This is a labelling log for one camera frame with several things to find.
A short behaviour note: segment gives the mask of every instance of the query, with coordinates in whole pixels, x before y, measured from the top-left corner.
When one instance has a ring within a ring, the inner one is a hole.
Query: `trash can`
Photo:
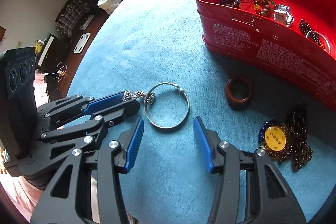
[[[99,0],[98,7],[104,9],[107,13],[112,14],[120,2],[121,0]]]

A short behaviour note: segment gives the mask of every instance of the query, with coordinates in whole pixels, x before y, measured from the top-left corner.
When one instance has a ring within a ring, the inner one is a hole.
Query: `plaid cloth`
[[[72,31],[83,15],[90,12],[90,3],[85,0],[73,0],[65,12],[56,21],[56,30],[67,37],[72,37]]]

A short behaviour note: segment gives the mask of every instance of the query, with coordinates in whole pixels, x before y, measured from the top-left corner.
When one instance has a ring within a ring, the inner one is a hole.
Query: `wooden ring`
[[[232,87],[232,84],[236,81],[242,81],[247,85],[248,93],[247,93],[246,98],[237,99],[232,95],[231,87]],[[252,92],[253,92],[253,84],[252,84],[252,81],[249,80],[246,77],[236,76],[236,77],[231,78],[226,83],[225,88],[224,88],[224,92],[225,92],[226,99],[228,100],[229,103],[231,103],[233,105],[244,105],[251,99]]]

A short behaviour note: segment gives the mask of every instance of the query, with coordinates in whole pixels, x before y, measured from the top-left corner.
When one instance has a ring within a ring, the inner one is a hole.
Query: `blue fabric surface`
[[[251,104],[233,111],[223,87],[235,75],[254,82]],[[285,162],[279,169],[292,188],[307,220],[324,203],[336,183],[336,115],[294,86],[244,63],[209,52],[195,0],[124,0],[108,18],[88,49],[68,95],[96,99],[120,90],[149,90],[162,81],[178,83],[190,99],[185,125],[161,133],[145,118],[134,168],[121,175],[126,209],[144,224],[198,224],[209,216],[217,175],[206,171],[196,146],[193,120],[238,149],[258,148],[258,132],[270,119],[284,120],[295,104],[308,105],[308,144],[312,160],[298,172]],[[149,108],[154,121],[174,124],[186,103],[174,89],[156,90]],[[130,129],[134,118],[110,128],[104,142]],[[244,217],[245,177],[241,178],[239,220]]]

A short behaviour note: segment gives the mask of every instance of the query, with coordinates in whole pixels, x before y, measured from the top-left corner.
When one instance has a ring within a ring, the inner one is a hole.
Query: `silver bangle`
[[[322,37],[322,38],[324,39],[324,41],[325,41],[326,44],[328,45],[328,49],[329,49],[329,52],[328,52],[328,53],[330,53],[330,52],[331,52],[331,48],[330,48],[330,44],[329,44],[328,40],[327,40],[321,33],[317,32],[317,31],[313,31],[313,30],[307,32],[307,34],[306,34],[306,38],[308,38],[308,35],[310,35],[311,33],[316,33],[317,35],[319,35],[320,37]]]
[[[178,124],[176,124],[176,125],[174,125],[174,126],[171,126],[171,127],[163,127],[163,126],[159,126],[159,125],[157,125],[156,123],[154,123],[154,122],[149,118],[149,114],[148,114],[148,110],[147,110],[147,105],[148,105],[148,101],[147,101],[147,99],[148,99],[148,97],[153,93],[152,91],[153,91],[154,89],[156,89],[156,88],[157,88],[158,86],[160,86],[160,85],[172,85],[172,86],[176,87],[177,89],[179,89],[179,90],[183,93],[183,95],[185,96],[185,99],[187,100],[188,109],[187,109],[187,112],[186,112],[185,116],[183,117],[183,119],[182,119]],[[187,93],[185,92],[184,89],[182,89],[181,87],[179,87],[178,84],[170,83],[170,82],[162,82],[162,83],[156,84],[155,86],[153,86],[153,87],[149,90],[149,92],[147,93],[147,95],[146,95],[146,97],[145,97],[145,99],[144,99],[144,101],[143,101],[143,108],[144,108],[145,115],[146,115],[147,119],[150,121],[150,123],[151,123],[152,125],[154,125],[154,126],[157,127],[157,128],[160,128],[160,129],[172,129],[172,128],[176,128],[176,127],[178,127],[179,125],[181,125],[181,124],[185,121],[185,119],[188,117],[189,110],[190,110],[190,103],[189,103],[189,99],[188,99],[188,97],[187,97]]]

